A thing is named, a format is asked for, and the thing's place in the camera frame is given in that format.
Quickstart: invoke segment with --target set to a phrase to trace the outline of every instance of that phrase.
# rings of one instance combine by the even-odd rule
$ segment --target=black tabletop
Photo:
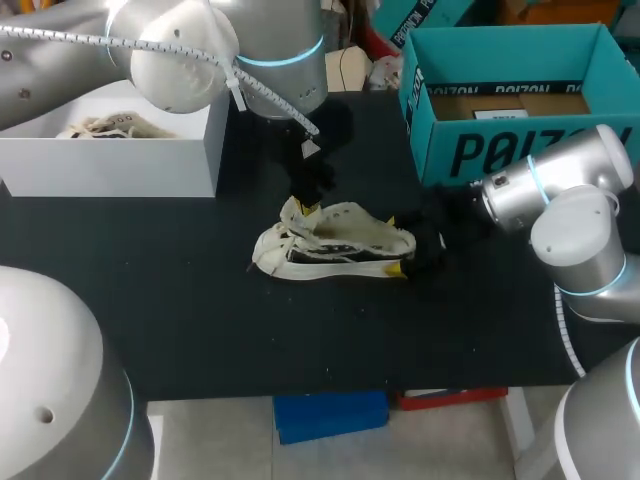
[[[420,202],[395,95],[345,94],[355,139],[330,158],[338,187],[380,218]],[[149,400],[382,388],[489,387],[576,379],[553,285],[526,236],[479,242],[454,268],[414,281],[279,281],[247,272],[258,235],[287,198],[249,114],[231,112],[218,196],[11,199],[0,206],[0,264],[55,278],[91,308]],[[635,193],[625,246],[640,250]],[[640,328],[568,316],[592,368]]]

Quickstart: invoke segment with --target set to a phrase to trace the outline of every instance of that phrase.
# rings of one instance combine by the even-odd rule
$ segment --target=white cable
[[[615,207],[613,208],[613,214],[617,217],[620,213],[620,200],[618,200],[618,197],[616,197],[616,195],[609,190],[601,188],[600,191],[605,197],[609,198],[615,204]]]
[[[97,47],[126,48],[129,50],[142,50],[145,52],[160,52],[174,55],[182,55],[193,60],[210,62],[216,66],[222,66],[220,60],[207,52],[197,48],[175,45],[166,42],[147,42],[146,40],[129,40],[118,37],[104,37],[101,35],[85,35],[70,32],[58,32],[54,30],[42,30],[39,28],[12,27],[0,25],[0,36],[21,38],[26,40],[45,40],[49,42],[73,43],[79,45],[94,45]],[[282,111],[289,114],[300,125],[302,125],[311,135],[318,135],[320,130],[309,119],[289,102],[277,95],[273,90],[264,85],[259,80],[249,75],[244,70],[232,66],[233,72],[245,84],[254,89],[257,93],[278,106]]]
[[[562,294],[560,293],[560,290],[558,290],[558,287],[554,287],[554,292],[555,292],[555,299],[556,299],[556,316],[558,317],[558,327],[560,327],[560,335],[562,335],[562,343],[564,343],[564,349],[567,351],[569,360],[571,360],[571,365],[573,365],[573,368],[578,374],[578,376],[582,378],[587,374],[587,372],[585,372],[584,368],[582,368],[582,364],[580,363],[580,360],[578,360],[578,356],[576,355],[576,352],[573,349],[571,338],[569,338],[569,332],[567,330],[567,322],[564,319],[564,307],[562,303]]]

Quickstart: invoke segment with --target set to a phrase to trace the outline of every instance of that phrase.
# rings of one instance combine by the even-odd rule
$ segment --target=shoe sole
[[[262,242],[263,233],[258,239],[258,244]],[[280,256],[263,254],[256,259],[254,253],[254,262],[256,266],[264,273],[271,277],[281,278],[283,280],[319,280],[327,277],[337,276],[357,276],[357,277],[373,277],[373,278],[393,278],[386,272],[386,269],[396,265],[400,260],[377,260],[373,262],[357,262],[357,263],[322,263],[322,264],[302,264],[285,261],[278,268]]]

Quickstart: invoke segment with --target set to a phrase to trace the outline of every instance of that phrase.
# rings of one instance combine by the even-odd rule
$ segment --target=white sneaker
[[[135,112],[122,112],[104,118],[87,118],[72,125],[56,138],[176,138]]]
[[[277,278],[404,276],[400,262],[416,250],[411,233],[373,218],[357,203],[338,203],[304,217],[292,197],[280,218],[260,235],[253,252],[253,263]]]

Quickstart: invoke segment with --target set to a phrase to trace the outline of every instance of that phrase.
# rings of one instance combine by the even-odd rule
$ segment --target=red object
[[[484,402],[486,400],[506,397],[508,393],[508,388],[479,388],[453,395],[425,395],[421,397],[405,397],[399,393],[397,400],[401,410],[412,411],[464,403]]]
[[[373,60],[378,60],[388,55],[393,55],[394,57],[400,55],[369,24],[364,28],[364,47]]]

